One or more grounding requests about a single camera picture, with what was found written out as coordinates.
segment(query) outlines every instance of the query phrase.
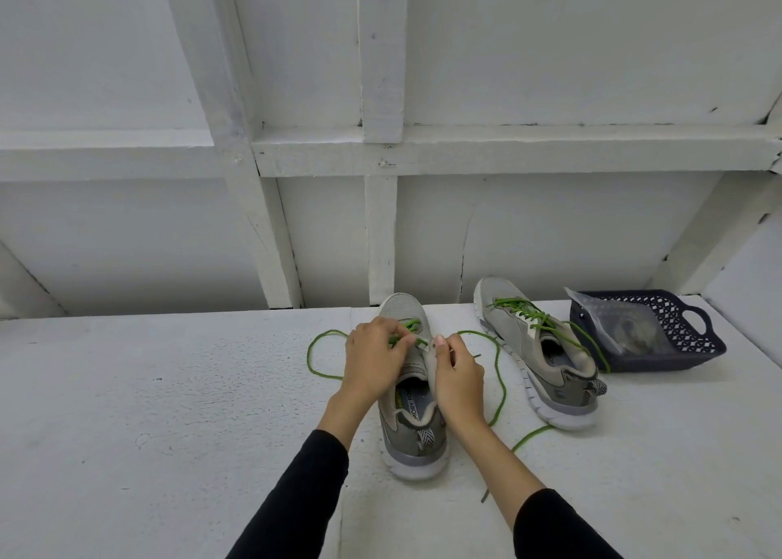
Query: basket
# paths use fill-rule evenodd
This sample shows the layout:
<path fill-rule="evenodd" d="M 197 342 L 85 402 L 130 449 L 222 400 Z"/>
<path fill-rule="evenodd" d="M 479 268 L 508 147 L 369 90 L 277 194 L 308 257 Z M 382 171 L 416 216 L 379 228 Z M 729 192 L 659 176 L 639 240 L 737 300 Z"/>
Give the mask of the basket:
<path fill-rule="evenodd" d="M 712 319 L 705 310 L 695 306 L 688 306 L 671 292 L 664 289 L 636 289 L 620 292 L 583 292 L 587 296 L 605 300 L 621 300 L 636 304 L 644 304 L 655 313 L 657 320 L 665 332 L 671 345 L 676 349 L 675 353 L 653 353 L 645 355 L 616 355 L 600 345 L 592 318 L 579 303 L 570 303 L 570 319 L 588 333 L 608 360 L 612 372 L 639 372 L 639 371 L 674 371 L 689 370 L 691 367 L 703 364 L 705 361 L 722 355 L 727 351 L 725 343 L 717 336 L 712 327 Z M 695 330 L 682 312 L 690 310 L 703 319 L 706 332 L 701 334 Z M 595 360 L 597 366 L 601 366 L 600 356 L 594 345 L 579 331 L 575 331 L 581 344 L 586 347 Z"/>

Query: white table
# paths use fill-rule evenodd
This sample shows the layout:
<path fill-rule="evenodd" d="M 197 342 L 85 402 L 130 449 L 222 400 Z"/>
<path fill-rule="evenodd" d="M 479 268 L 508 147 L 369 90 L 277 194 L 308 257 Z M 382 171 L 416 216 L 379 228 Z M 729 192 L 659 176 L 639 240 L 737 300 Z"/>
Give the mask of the white table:
<path fill-rule="evenodd" d="M 782 370 L 702 299 L 728 354 L 693 370 L 609 375 L 599 426 L 545 432 L 519 455 L 626 557 L 779 557 Z M 567 317 L 567 302 L 541 307 Z M 0 557 L 221 557 L 313 429 L 336 381 L 307 346 L 377 309 L 0 323 Z M 426 307 L 479 330 L 472 305 Z M 487 366 L 494 347 L 466 337 Z M 341 373 L 340 337 L 315 364 Z M 501 357 L 513 443 L 541 421 Z M 501 391 L 486 372 L 486 413 Z M 373 410 L 325 554 L 510 557 L 510 533 L 452 439 L 436 480 L 396 481 Z"/>

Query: person's left hand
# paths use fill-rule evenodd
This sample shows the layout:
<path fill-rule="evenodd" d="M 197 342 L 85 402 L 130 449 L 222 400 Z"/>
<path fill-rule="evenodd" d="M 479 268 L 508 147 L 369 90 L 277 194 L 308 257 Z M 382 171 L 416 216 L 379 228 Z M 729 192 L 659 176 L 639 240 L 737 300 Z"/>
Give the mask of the person's left hand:
<path fill-rule="evenodd" d="M 391 349 L 389 337 L 401 339 Z M 376 317 L 359 324 L 345 344 L 347 359 L 341 391 L 358 401 L 366 410 L 396 382 L 407 350 L 417 336 L 397 320 Z"/>

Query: green shoelace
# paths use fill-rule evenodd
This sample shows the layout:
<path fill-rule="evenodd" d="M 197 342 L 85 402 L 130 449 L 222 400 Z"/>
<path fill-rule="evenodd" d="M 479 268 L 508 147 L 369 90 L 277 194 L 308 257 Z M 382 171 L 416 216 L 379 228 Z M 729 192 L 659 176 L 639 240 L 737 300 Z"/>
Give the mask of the green shoelace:
<path fill-rule="evenodd" d="M 409 319 L 409 320 L 402 320 L 401 324 L 404 327 L 406 327 L 407 330 L 412 331 L 412 332 L 416 332 L 416 329 L 417 330 L 421 330 L 421 321 L 416 319 L 416 318 Z M 317 337 L 315 337 L 312 340 L 312 342 L 310 343 L 310 346 L 307 347 L 307 368 L 308 368 L 308 370 L 312 374 L 315 374 L 316 376 L 327 377 L 327 378 L 330 378 L 332 380 L 342 380 L 343 379 L 342 376 L 334 376 L 334 375 L 330 375 L 330 374 L 323 374 L 322 372 L 319 372 L 318 370 L 316 370 L 315 368 L 312 367 L 312 348 L 315 346 L 315 343 L 320 341 L 323 337 L 326 337 L 326 336 L 329 336 L 329 335 L 341 335 L 341 336 L 343 336 L 345 338 L 348 337 L 347 334 L 343 333 L 340 330 L 337 330 L 336 328 L 332 328 L 332 329 L 329 329 L 328 331 L 321 332 Z M 507 388 L 505 387 L 505 382 L 503 382 L 502 374 L 500 373 L 500 348 L 501 348 L 500 347 L 500 343 L 498 343 L 496 341 L 496 339 L 494 337 L 492 337 L 491 335 L 487 335 L 486 333 L 482 333 L 482 332 L 479 332 L 479 331 L 459 331 L 459 332 L 457 332 L 457 335 L 478 335 L 480 337 L 487 338 L 490 341 L 492 341 L 492 343 L 494 343 L 494 347 L 496 349 L 496 351 L 494 353 L 494 372 L 496 373 L 496 379 L 500 382 L 500 387 L 502 388 L 502 399 L 500 400 L 500 404 L 497 405 L 496 411 L 494 411 L 494 416 L 492 417 L 492 420 L 489 421 L 489 427 L 493 427 L 497 423 L 497 421 L 499 421 L 499 419 L 500 419 L 500 412 L 502 412 L 502 408 L 505 406 L 505 400 L 507 398 Z M 398 336 L 393 335 L 389 339 L 389 345 L 391 347 L 393 347 L 394 345 L 396 345 L 396 343 L 399 341 L 399 339 L 400 338 Z M 428 343 L 426 341 L 424 341 L 424 339 L 422 339 L 422 338 L 417 339 L 415 344 L 416 344 L 416 346 L 417 345 L 423 345 L 423 346 L 427 346 L 428 345 Z M 524 444 L 526 444 L 532 438 L 537 436 L 539 433 L 547 432 L 549 429 L 553 429 L 553 428 L 554 428 L 554 426 L 552 426 L 552 425 L 544 425 L 542 427 L 537 428 L 536 430 L 528 433 L 526 436 L 524 436 L 518 442 L 516 442 L 516 444 L 511 448 L 511 451 L 515 454 L 516 450 L 521 448 Z M 481 504 L 486 501 L 486 498 L 488 496 L 489 496 L 489 490 L 487 489 L 485 491 L 484 495 L 483 495 L 483 498 L 481 498 Z"/>
<path fill-rule="evenodd" d="M 537 320 L 537 324 L 532 324 L 532 328 L 540 328 L 542 331 L 549 331 L 553 335 L 555 335 L 557 338 L 562 339 L 563 341 L 567 341 L 574 347 L 578 347 L 581 349 L 586 355 L 590 355 L 589 351 L 587 351 L 587 348 L 581 345 L 581 343 L 577 341 L 573 341 L 571 338 L 567 338 L 564 335 L 562 335 L 562 332 L 557 329 L 557 327 L 554 326 L 554 323 L 552 323 L 549 319 L 551 318 L 550 314 L 546 314 L 542 311 L 542 309 L 538 308 L 533 304 L 529 299 L 524 298 L 497 298 L 494 300 L 494 303 L 492 304 L 492 307 L 494 308 L 507 308 L 511 310 L 513 313 L 521 314 L 523 317 L 528 318 L 529 320 Z M 571 322 L 570 320 L 565 320 L 562 324 L 567 324 L 569 327 L 576 329 L 578 332 L 580 332 L 584 337 L 586 337 L 590 343 L 592 343 L 592 346 L 594 347 L 595 351 L 597 351 L 597 355 L 600 357 L 601 363 L 603 364 L 603 368 L 606 374 L 611 374 L 611 366 L 608 365 L 608 360 L 605 359 L 605 356 L 603 355 L 603 352 L 601 351 L 600 347 L 597 346 L 597 343 L 594 341 L 594 339 L 589 336 L 579 325 L 577 325 L 575 322 Z"/>

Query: gray sneaker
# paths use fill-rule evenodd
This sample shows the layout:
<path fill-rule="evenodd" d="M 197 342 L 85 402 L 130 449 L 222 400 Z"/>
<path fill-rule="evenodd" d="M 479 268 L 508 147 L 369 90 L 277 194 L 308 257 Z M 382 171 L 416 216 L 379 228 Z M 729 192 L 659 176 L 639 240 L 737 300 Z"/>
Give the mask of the gray sneaker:
<path fill-rule="evenodd" d="M 396 386 L 380 397 L 383 461 L 396 477 L 421 481 L 438 475 L 448 464 L 445 420 L 435 402 L 437 356 L 432 331 L 421 304 L 413 296 L 395 293 L 380 306 L 378 316 L 394 318 L 426 341 L 410 351 Z"/>
<path fill-rule="evenodd" d="M 535 412 L 561 429 L 594 425 L 597 397 L 606 386 L 569 324 L 542 312 L 507 279 L 481 279 L 474 302 L 481 325 L 522 369 Z"/>

